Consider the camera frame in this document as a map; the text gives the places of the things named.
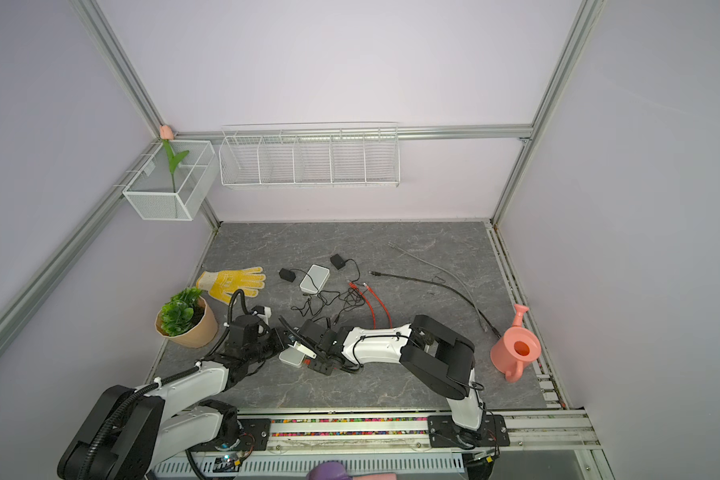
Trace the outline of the black power adapter with cable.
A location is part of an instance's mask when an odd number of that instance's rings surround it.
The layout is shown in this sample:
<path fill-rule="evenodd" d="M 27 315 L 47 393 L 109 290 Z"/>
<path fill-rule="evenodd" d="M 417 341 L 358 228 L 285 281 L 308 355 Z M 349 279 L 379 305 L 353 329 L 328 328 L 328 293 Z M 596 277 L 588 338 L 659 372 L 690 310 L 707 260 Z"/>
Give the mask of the black power adapter with cable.
<path fill-rule="evenodd" d="M 295 283 L 297 279 L 297 273 L 300 273 L 302 275 L 302 279 L 304 278 L 304 272 L 306 270 L 301 269 L 288 269 L 288 268 L 281 268 L 278 272 L 279 277 L 289 283 Z M 290 307 L 292 311 L 297 312 L 302 317 L 309 317 L 309 318 L 316 318 L 318 317 L 322 311 L 324 310 L 327 301 L 323 297 L 322 293 L 323 291 L 317 295 L 306 295 L 302 293 L 302 296 L 305 298 L 303 304 L 301 306 L 293 305 Z"/>

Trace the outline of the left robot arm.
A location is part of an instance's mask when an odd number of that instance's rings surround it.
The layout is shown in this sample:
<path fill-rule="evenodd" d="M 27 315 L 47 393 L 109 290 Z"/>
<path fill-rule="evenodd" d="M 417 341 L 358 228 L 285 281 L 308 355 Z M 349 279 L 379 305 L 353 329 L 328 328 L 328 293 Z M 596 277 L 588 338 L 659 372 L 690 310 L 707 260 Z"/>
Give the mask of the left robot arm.
<path fill-rule="evenodd" d="M 222 336 L 192 367 L 130 388 L 115 385 L 98 398 L 57 466 L 61 479 L 142 479 L 157 464 L 208 442 L 235 446 L 244 432 L 236 407 L 215 400 L 285 350 L 270 308 L 248 308 L 240 291 L 228 305 Z"/>

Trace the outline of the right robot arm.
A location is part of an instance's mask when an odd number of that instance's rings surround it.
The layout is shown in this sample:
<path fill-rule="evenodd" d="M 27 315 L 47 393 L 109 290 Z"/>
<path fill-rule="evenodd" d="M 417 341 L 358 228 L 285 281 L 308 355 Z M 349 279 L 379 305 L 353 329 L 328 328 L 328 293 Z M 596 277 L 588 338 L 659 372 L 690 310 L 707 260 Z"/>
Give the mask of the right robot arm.
<path fill-rule="evenodd" d="M 443 439 L 471 450 L 487 438 L 484 403 L 475 375 L 475 345 L 465 336 L 427 315 L 389 329 L 343 327 L 338 331 L 304 323 L 296 329 L 280 320 L 292 346 L 311 358 L 310 367 L 324 375 L 335 370 L 361 372 L 368 364 L 398 364 L 431 391 L 446 399 L 451 432 Z"/>

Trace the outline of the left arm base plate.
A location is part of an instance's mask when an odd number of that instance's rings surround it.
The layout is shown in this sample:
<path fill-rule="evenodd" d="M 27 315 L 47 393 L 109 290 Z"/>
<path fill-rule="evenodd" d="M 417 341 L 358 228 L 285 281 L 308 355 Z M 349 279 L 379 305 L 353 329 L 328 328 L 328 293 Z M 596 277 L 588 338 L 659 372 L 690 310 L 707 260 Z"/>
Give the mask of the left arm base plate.
<path fill-rule="evenodd" d="M 225 420 L 212 445 L 219 451 L 264 451 L 270 437 L 269 418 Z"/>

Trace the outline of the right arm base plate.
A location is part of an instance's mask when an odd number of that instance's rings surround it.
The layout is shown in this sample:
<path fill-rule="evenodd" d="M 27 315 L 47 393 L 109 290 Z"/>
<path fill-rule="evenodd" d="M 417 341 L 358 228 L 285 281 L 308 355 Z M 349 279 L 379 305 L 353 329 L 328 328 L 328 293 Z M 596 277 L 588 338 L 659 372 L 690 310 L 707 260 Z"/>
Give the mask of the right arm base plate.
<path fill-rule="evenodd" d="M 430 415 L 427 417 L 427 433 L 434 448 L 501 449 L 510 445 L 504 417 L 490 412 L 483 413 L 477 430 L 457 426 L 450 415 Z"/>

